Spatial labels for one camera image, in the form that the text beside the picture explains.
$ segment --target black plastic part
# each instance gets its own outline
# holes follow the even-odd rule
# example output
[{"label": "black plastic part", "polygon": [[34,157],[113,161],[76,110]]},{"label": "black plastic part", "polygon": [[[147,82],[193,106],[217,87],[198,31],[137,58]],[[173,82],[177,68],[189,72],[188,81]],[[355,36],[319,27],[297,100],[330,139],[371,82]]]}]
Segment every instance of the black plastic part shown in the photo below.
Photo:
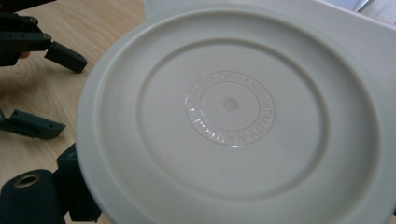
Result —
[{"label": "black plastic part", "polygon": [[62,212],[67,211],[73,221],[97,221],[102,211],[96,205],[81,171],[75,145],[57,159],[59,169],[53,174]]},{"label": "black plastic part", "polygon": [[49,50],[47,51],[45,58],[58,63],[75,73],[81,73],[87,65],[87,60],[83,56],[55,41],[49,46]]},{"label": "black plastic part", "polygon": [[1,117],[3,121],[0,120],[0,130],[41,139],[55,138],[65,127],[62,123],[42,119],[20,110],[14,110],[9,119],[4,118],[4,114],[1,114]]},{"label": "black plastic part", "polygon": [[41,33],[0,32],[0,66],[17,63],[24,51],[46,50],[50,36]]},{"label": "black plastic part", "polygon": [[64,224],[52,173],[34,170],[9,180],[0,193],[2,224]]},{"label": "black plastic part", "polygon": [[81,73],[87,60],[57,42],[52,43],[51,37],[43,34],[37,25],[36,18],[0,11],[0,66],[15,65],[23,52],[47,49],[45,58]]},{"label": "black plastic part", "polygon": [[53,1],[55,0],[0,0],[0,11],[16,12]]}]

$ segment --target circular rim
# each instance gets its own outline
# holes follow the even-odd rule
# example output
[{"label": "circular rim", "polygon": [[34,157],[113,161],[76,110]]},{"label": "circular rim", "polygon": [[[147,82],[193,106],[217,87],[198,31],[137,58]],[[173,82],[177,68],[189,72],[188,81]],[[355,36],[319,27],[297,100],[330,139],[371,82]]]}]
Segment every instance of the circular rim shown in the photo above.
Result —
[{"label": "circular rim", "polygon": [[25,175],[18,179],[14,186],[17,189],[24,189],[27,187],[32,186],[33,184],[37,183],[40,180],[41,176],[39,174],[31,174],[31,175]]},{"label": "circular rim", "polygon": [[391,133],[395,132],[395,128],[390,124],[394,122],[389,122],[390,119],[395,120],[395,118],[389,113],[392,108],[387,104],[387,96],[378,91],[380,89],[376,86],[375,80],[367,76],[367,74],[356,65],[355,61],[347,55],[347,52],[343,52],[343,50],[327,36],[321,35],[320,33],[313,34],[312,31],[308,31],[305,28],[305,25],[297,21],[285,19],[271,11],[266,11],[264,9],[258,10],[252,7],[233,7],[230,5],[190,7],[177,10],[151,21],[146,21],[142,25],[134,28],[111,47],[92,70],[78,106],[78,161],[92,196],[99,203],[104,212],[115,222],[121,222],[122,220],[127,220],[128,216],[134,216],[138,223],[154,223],[153,220],[148,218],[147,214],[144,214],[137,208],[132,208],[130,204],[122,201],[124,198],[122,189],[114,184],[117,183],[117,178],[112,175],[105,166],[97,165],[101,164],[104,160],[103,155],[96,152],[96,149],[100,147],[98,145],[100,142],[98,138],[101,136],[97,128],[98,124],[96,123],[96,106],[101,100],[102,85],[106,82],[102,79],[102,75],[110,69],[112,64],[118,59],[118,55],[126,49],[125,46],[133,43],[150,30],[161,27],[174,20],[182,20],[183,17],[188,17],[192,14],[206,12],[257,13],[265,14],[266,17],[286,22],[288,25],[292,25],[304,31],[306,34],[309,34],[316,40],[320,40],[324,45],[332,46],[335,54],[351,65],[353,70],[357,71],[360,75],[362,85],[366,88],[367,92],[371,93],[368,97],[372,100],[375,108],[379,127],[378,132],[380,135],[378,140],[380,150],[377,158],[377,166],[373,173],[372,184],[367,189],[364,199],[362,199],[361,203],[357,204],[357,207],[354,207],[354,210],[340,223],[385,223],[388,221],[388,217],[392,212],[392,206],[395,202],[394,199],[396,198],[396,191],[393,190],[394,187],[396,187],[396,177],[389,175],[389,171],[396,169],[396,164],[394,164],[392,160],[392,158],[396,156],[396,152],[391,150],[396,143],[391,136]]}]

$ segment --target lid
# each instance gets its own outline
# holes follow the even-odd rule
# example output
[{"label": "lid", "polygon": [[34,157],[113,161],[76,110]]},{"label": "lid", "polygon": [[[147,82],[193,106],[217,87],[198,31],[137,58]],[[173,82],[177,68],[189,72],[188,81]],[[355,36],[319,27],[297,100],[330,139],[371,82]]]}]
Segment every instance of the lid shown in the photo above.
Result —
[{"label": "lid", "polygon": [[396,167],[377,90],[297,21],[246,6],[180,9],[95,66],[78,159],[116,223],[381,223]]}]

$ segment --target wooden table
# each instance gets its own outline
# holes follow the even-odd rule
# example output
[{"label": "wooden table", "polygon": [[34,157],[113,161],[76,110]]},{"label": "wooden table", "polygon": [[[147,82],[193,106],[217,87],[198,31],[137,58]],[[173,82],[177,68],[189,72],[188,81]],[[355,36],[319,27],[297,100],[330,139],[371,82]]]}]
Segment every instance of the wooden table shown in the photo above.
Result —
[{"label": "wooden table", "polygon": [[[57,169],[56,158],[75,142],[78,99],[92,67],[113,42],[144,20],[141,0],[59,0],[20,14],[36,17],[44,33],[84,55],[88,65],[77,75],[46,60],[44,52],[34,52],[15,66],[0,67],[0,107],[6,117],[19,109],[66,125],[53,140],[0,132],[0,186],[30,170]],[[110,222],[101,216],[99,223]]]}]

